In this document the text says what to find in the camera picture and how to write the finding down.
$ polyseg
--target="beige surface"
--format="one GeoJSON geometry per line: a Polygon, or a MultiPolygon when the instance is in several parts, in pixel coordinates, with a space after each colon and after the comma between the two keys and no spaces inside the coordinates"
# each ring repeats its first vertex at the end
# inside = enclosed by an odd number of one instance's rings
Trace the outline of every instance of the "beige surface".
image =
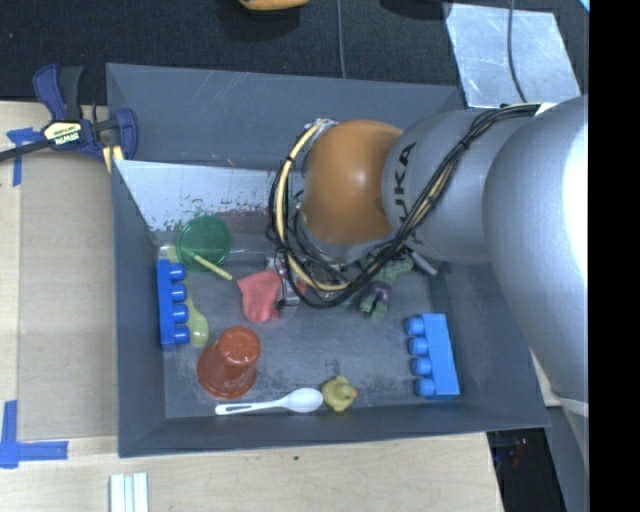
{"type": "MultiPolygon", "coordinates": [[[[2,112],[3,134],[49,120],[38,104],[2,112]]],[[[9,177],[12,165],[2,164],[9,177]]],[[[115,435],[109,177],[98,161],[50,150],[24,157],[22,167],[18,435],[115,435]]]]}
{"type": "MultiPolygon", "coordinates": [[[[28,126],[27,119],[44,115],[38,105],[0,103],[0,132],[28,126]]],[[[7,147],[0,139],[0,148],[7,147]]],[[[51,165],[38,158],[43,169],[51,165]]],[[[0,164],[0,399],[16,396],[18,341],[18,271],[20,194],[26,186],[12,188],[10,165],[0,164]]],[[[29,180],[35,179],[35,173],[29,180]]],[[[50,183],[52,190],[57,187],[50,183]]],[[[82,203],[90,207],[92,202],[82,203]]],[[[40,215],[47,211],[41,209],[40,215]]],[[[82,227],[82,236],[91,232],[82,227]]],[[[29,244],[23,239],[23,251],[29,244]]],[[[22,268],[23,273],[30,269],[22,268]]],[[[26,304],[29,297],[22,297],[26,304]]],[[[68,304],[59,301],[62,316],[68,304]]],[[[62,330],[55,343],[69,343],[62,330]]],[[[51,347],[55,355],[55,346],[51,347]]],[[[70,389],[76,400],[98,396],[96,379],[74,374],[77,351],[67,353],[66,377],[82,391],[70,389]]],[[[107,356],[94,361],[94,370],[113,366],[107,356]]],[[[64,384],[56,376],[26,380],[32,389],[64,384]]],[[[91,424],[95,410],[78,404],[76,417],[91,424]]],[[[34,414],[52,413],[46,404],[34,414]]],[[[19,417],[24,414],[19,402],[19,417]]],[[[495,473],[486,436],[447,436],[357,445],[222,452],[119,460],[115,437],[71,439],[68,461],[23,463],[15,471],[0,470],[0,511],[108,510],[107,485],[113,473],[147,472],[151,510],[439,510],[501,511],[495,473]]]]}

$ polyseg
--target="light blue panel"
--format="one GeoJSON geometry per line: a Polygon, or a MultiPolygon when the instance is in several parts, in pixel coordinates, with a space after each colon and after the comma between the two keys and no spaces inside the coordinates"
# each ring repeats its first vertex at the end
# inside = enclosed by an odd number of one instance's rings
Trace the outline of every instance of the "light blue panel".
{"type": "MultiPolygon", "coordinates": [[[[451,6],[447,28],[469,106],[522,102],[509,69],[508,23],[509,9],[451,6]]],[[[515,72],[528,101],[560,103],[580,96],[553,14],[514,11],[511,38],[515,72]]]]}

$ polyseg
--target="pink sponge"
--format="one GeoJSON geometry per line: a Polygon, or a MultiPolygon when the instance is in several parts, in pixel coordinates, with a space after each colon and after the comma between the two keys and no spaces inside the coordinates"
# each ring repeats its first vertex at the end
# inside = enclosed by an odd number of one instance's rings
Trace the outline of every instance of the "pink sponge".
{"type": "Polygon", "coordinates": [[[278,318],[275,305],[280,286],[280,276],[273,270],[263,270],[239,279],[242,309],[247,319],[261,323],[278,318]]]}

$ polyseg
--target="yellow clamp label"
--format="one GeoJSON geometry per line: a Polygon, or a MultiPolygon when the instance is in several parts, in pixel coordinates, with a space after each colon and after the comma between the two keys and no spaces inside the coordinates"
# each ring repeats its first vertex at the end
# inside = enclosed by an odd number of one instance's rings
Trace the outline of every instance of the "yellow clamp label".
{"type": "Polygon", "coordinates": [[[47,126],[43,133],[47,140],[52,140],[57,146],[60,146],[79,140],[81,131],[80,123],[60,121],[47,126]]]}

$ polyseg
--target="dark green object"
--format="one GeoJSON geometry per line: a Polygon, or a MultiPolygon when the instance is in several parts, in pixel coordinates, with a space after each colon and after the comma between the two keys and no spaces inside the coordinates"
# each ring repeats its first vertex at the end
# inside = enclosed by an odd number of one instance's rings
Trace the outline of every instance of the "dark green object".
{"type": "Polygon", "coordinates": [[[198,263],[198,255],[214,265],[220,265],[231,248],[231,233],[227,224],[215,215],[204,215],[190,220],[178,234],[176,251],[182,264],[189,270],[209,272],[198,263]]]}

